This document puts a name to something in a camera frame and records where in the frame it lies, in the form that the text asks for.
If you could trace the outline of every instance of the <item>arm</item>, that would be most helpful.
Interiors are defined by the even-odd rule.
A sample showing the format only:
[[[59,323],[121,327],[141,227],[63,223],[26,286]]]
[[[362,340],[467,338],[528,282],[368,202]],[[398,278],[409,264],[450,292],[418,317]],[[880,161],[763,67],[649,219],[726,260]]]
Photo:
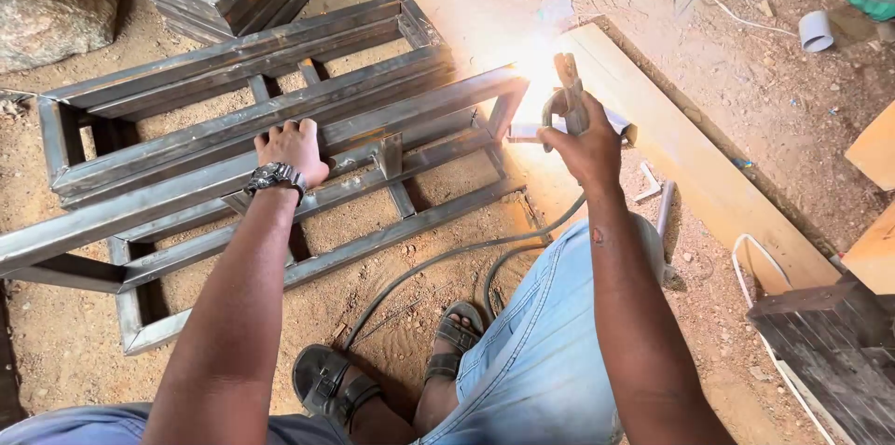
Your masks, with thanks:
[[[620,138],[585,93],[591,127],[542,129],[585,189],[593,315],[612,394],[631,443],[733,443],[702,393],[693,359],[650,270],[619,183]]]
[[[255,138],[259,165],[284,162],[308,188],[320,162],[317,124],[287,122]],[[286,244],[299,194],[258,191],[202,287],[158,386],[143,443],[263,443],[283,314]]]

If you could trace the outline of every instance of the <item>sandal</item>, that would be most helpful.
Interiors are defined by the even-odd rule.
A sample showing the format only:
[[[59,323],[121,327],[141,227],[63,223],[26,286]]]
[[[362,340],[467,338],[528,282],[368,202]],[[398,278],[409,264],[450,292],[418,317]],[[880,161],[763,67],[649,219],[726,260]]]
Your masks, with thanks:
[[[292,387],[299,401],[314,415],[349,425],[361,405],[382,393],[379,384],[361,374],[337,396],[350,366],[351,362],[327,346],[313,344],[302,349],[292,367]]]
[[[472,329],[452,320],[449,317],[451,314],[468,319]],[[435,328],[435,337],[446,340],[448,344],[460,352],[459,354],[443,353],[432,355],[429,358],[429,364],[426,365],[426,377],[423,380],[423,384],[429,382],[433,375],[448,377],[452,381],[456,380],[456,374],[460,368],[460,358],[479,343],[484,331],[482,316],[479,315],[479,312],[476,311],[470,302],[451,303],[441,316],[441,323]]]

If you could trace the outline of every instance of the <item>dirt floor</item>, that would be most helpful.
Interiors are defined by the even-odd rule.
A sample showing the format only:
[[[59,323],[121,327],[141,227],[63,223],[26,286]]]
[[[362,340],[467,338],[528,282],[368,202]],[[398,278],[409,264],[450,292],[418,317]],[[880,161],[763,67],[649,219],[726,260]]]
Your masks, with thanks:
[[[312,0],[301,16],[364,1]],[[533,16],[540,3],[416,1],[453,47],[464,74],[524,55],[520,45],[535,28]],[[828,255],[845,251],[890,201],[842,154],[895,98],[895,57],[890,46],[875,41],[874,26],[842,0],[768,0],[773,18],[759,10],[762,1],[725,0],[745,19],[788,30],[796,29],[803,14],[828,9],[837,28],[836,46],[821,54],[803,53],[797,39],[738,24],[702,0],[677,19],[672,0],[574,4],[581,21],[597,18],[725,153],[751,160],[755,166],[744,174],[819,248]],[[166,31],[147,0],[123,0],[120,14],[112,46],[0,76],[0,86],[39,92],[199,47]],[[396,42],[329,67],[336,73],[356,69],[404,48]],[[284,90],[303,84],[300,77],[280,82]],[[248,90],[239,90],[150,119],[140,125],[140,132],[149,139],[251,102]],[[61,214],[47,186],[36,112],[0,119],[0,147],[0,230]],[[553,220],[579,194],[555,153],[513,145],[509,156],[528,183],[527,199],[512,195],[285,296],[272,413],[302,411],[288,379],[296,353],[312,342],[344,339],[344,325],[353,323],[388,280],[446,249],[524,232],[533,226],[532,208],[538,218]],[[636,150],[623,152],[622,184],[629,198],[647,186],[641,161]],[[655,172],[661,178],[661,172]],[[487,158],[472,155],[421,176],[419,185],[425,199],[438,204],[494,179]],[[655,221],[658,203],[654,197],[629,207]],[[581,211],[574,219],[584,215]],[[380,192],[314,217],[304,227],[311,251],[321,253],[396,220],[390,200]],[[694,354],[710,404],[734,437],[742,443],[822,443],[744,319],[745,302],[729,253],[679,201],[666,249],[677,269],[677,279],[666,291],[668,302]],[[107,258],[102,244],[79,253]],[[480,277],[498,255],[497,249],[484,250],[423,271],[390,296],[367,326],[372,329],[385,321],[357,345],[357,354],[403,386],[409,396],[395,401],[405,411],[421,389],[433,322],[442,307],[456,299],[478,301]],[[513,258],[500,271],[497,287],[505,298],[533,258]],[[209,259],[164,279],[172,312],[191,306],[212,264]],[[25,282],[12,282],[8,292],[21,403],[28,412],[152,399],[173,344],[124,357],[113,297]]]

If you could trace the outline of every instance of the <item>light blue jeans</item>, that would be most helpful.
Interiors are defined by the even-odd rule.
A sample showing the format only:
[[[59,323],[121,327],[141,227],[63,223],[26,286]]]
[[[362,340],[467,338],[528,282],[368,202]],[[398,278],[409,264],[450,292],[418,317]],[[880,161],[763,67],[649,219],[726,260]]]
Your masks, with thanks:
[[[661,240],[632,215],[657,279]],[[569,227],[535,261],[482,340],[463,356],[460,405],[424,445],[617,443],[622,430],[593,324],[587,221]],[[79,406],[31,417],[0,443],[136,445],[150,404]],[[270,417],[268,443],[348,444],[321,417]]]

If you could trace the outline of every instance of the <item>wooden board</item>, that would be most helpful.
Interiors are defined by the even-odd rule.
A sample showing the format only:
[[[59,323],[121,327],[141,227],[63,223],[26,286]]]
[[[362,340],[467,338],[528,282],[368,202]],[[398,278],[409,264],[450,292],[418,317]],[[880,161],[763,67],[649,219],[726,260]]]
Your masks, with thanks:
[[[723,245],[732,249],[742,233],[751,233],[787,273],[793,288],[831,285],[839,279],[826,258],[599,27],[573,29],[559,38],[559,46],[575,54],[585,88],[636,126],[633,145],[677,182],[688,208]],[[768,293],[789,290],[755,247],[744,242],[738,256]]]
[[[851,246],[842,264],[874,293],[895,294],[895,203]]]
[[[873,120],[845,158],[884,190],[895,190],[895,101]]]

